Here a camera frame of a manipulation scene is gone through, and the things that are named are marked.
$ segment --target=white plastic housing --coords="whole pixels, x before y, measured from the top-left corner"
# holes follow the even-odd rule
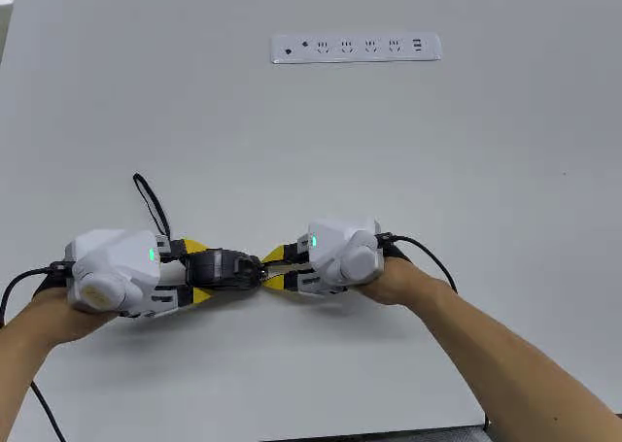
[[[375,237],[379,232],[380,225],[374,219],[309,223],[309,263],[330,292],[335,286],[371,282],[383,272],[384,257]]]
[[[152,232],[92,230],[65,249],[76,263],[69,302],[84,311],[130,311],[159,281],[159,254]]]

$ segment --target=electrical outlet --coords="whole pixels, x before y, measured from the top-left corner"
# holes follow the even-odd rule
[[[389,39],[389,51],[391,53],[400,53],[402,50],[403,41],[400,38]]]
[[[439,60],[440,39],[431,32],[366,35],[278,35],[272,38],[272,62],[340,63],[358,61]]]
[[[341,52],[342,53],[354,53],[354,47],[352,46],[351,40],[347,39],[347,40],[341,41]]]

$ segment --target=cable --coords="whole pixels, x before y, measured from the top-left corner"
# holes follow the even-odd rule
[[[154,219],[157,230],[162,235],[165,235],[166,238],[168,238],[170,241],[171,227],[168,224],[168,220],[166,219],[166,214],[164,214],[164,209],[162,209],[161,204],[157,200],[156,194],[154,193],[152,188],[149,186],[149,183],[147,183],[147,180],[145,180],[145,178],[140,173],[135,173],[132,176],[132,180],[134,181],[134,185],[136,185],[136,189],[138,189],[138,192],[145,200],[145,204],[147,204],[147,209],[149,209],[149,213],[152,215],[152,219]],[[157,217],[156,217],[156,214],[154,214],[154,211],[152,210],[152,204],[154,205],[155,212],[157,213]]]
[[[67,439],[65,439],[65,436],[62,435],[62,431],[60,430],[60,427],[58,427],[58,423],[56,422],[56,418],[54,417],[54,414],[52,412],[52,409],[50,408],[50,405],[48,405],[48,402],[43,397],[43,394],[39,390],[39,387],[37,386],[37,384],[35,384],[35,381],[32,381],[30,383],[30,388],[37,396],[39,403],[41,403],[41,406],[43,407],[43,411],[46,412],[46,415],[48,416],[48,419],[50,420],[50,424],[52,425],[52,429],[54,429],[54,432],[56,433],[56,437],[58,437],[58,440],[60,442],[67,442]]]
[[[54,269],[53,267],[43,267],[41,269],[28,270],[26,272],[23,272],[22,274],[19,274],[18,276],[16,276],[14,279],[11,280],[9,285],[5,288],[4,293],[2,294],[2,302],[0,303],[0,328],[4,327],[5,325],[4,316],[5,316],[5,313],[7,312],[7,304],[9,303],[9,296],[11,295],[11,291],[13,291],[16,285],[19,282],[21,282],[23,279],[25,279],[26,277],[30,277],[33,275],[41,275],[41,274],[51,274],[55,271],[56,269]],[[43,397],[43,394],[41,393],[41,391],[39,390],[39,387],[37,387],[37,384],[35,384],[34,381],[30,383],[30,388],[35,393],[35,395],[37,396],[37,399],[39,400],[39,403],[41,403],[41,406],[43,407],[43,410],[46,412],[46,415],[48,416],[48,420],[50,420],[50,424],[52,425],[52,428],[54,429],[54,432],[56,433],[56,437],[58,437],[58,440],[60,442],[67,442],[67,439],[65,439],[65,436],[62,435],[60,427],[58,427],[58,423],[56,422],[56,418],[54,417],[54,414],[52,412],[52,409],[50,408],[50,405],[48,405],[48,402]]]
[[[51,267],[42,267],[41,269],[33,269],[23,272],[11,280],[9,285],[4,290],[4,293],[2,294],[2,302],[0,303],[0,327],[4,327],[5,325],[4,316],[7,312],[7,303],[9,302],[9,296],[11,295],[11,291],[13,291],[16,285],[26,277],[41,274],[51,274],[51,272],[53,272],[53,269]]]

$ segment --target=white power strip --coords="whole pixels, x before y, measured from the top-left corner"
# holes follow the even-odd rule
[[[272,38],[272,63],[276,64],[439,60],[441,54],[440,39],[431,32]]]

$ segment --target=table surface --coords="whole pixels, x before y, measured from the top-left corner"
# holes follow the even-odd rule
[[[258,255],[316,217],[372,215],[621,411],[621,16],[619,0],[16,0],[2,278],[92,228],[152,227],[134,171],[175,235]],[[401,28],[438,32],[444,58],[269,63],[275,33]],[[54,351],[39,383],[69,440],[483,421],[421,322],[355,293],[119,320]],[[14,440],[46,437],[29,396]]]

